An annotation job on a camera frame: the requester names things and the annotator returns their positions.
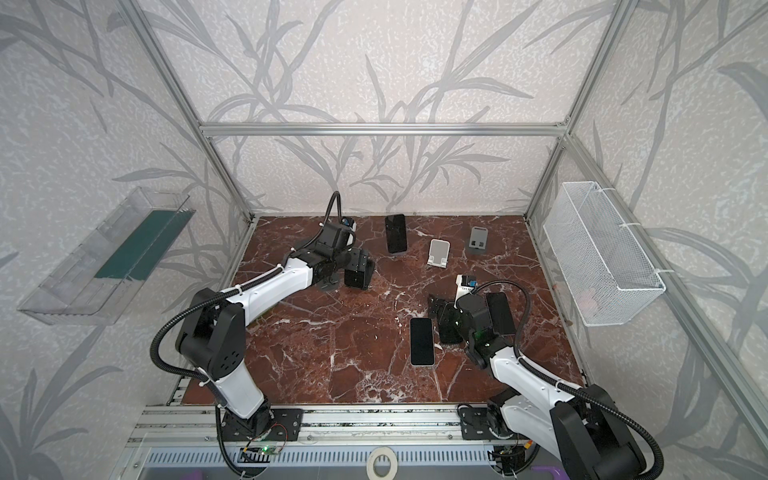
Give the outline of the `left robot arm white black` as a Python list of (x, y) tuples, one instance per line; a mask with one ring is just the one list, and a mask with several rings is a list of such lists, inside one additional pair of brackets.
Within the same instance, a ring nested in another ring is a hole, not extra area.
[(375, 263), (355, 245), (355, 221), (342, 213), (341, 194), (331, 194), (319, 230), (293, 246), (271, 270), (221, 291), (204, 288), (192, 304), (155, 334), (149, 355), (160, 370), (203, 383), (227, 413), (255, 422), (267, 415), (265, 394), (245, 362), (246, 328), (295, 293), (334, 282), (367, 290)]

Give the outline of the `green-edged phone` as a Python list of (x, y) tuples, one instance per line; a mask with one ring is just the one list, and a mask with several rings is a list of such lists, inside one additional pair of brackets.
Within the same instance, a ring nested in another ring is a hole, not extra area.
[(367, 290), (370, 286), (374, 270), (375, 264), (372, 261), (367, 261), (363, 267), (357, 269), (346, 269), (344, 271), (345, 285), (350, 288)]

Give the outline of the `purple-edged phone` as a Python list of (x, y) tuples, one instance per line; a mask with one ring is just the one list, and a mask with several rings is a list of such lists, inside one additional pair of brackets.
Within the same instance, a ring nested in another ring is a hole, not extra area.
[(488, 293), (486, 302), (494, 331), (504, 336), (515, 335), (517, 329), (506, 294), (504, 292)]

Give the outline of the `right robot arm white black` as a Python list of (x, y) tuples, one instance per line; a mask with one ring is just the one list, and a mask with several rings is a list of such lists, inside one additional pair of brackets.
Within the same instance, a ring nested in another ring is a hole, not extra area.
[(488, 283), (461, 275), (452, 300), (429, 295), (427, 315), (465, 346), (471, 362), (507, 391), (488, 403), (493, 433), (515, 435), (556, 456), (571, 479), (657, 479), (665, 459), (656, 439), (621, 412), (606, 390), (566, 381), (497, 332), (482, 297)]

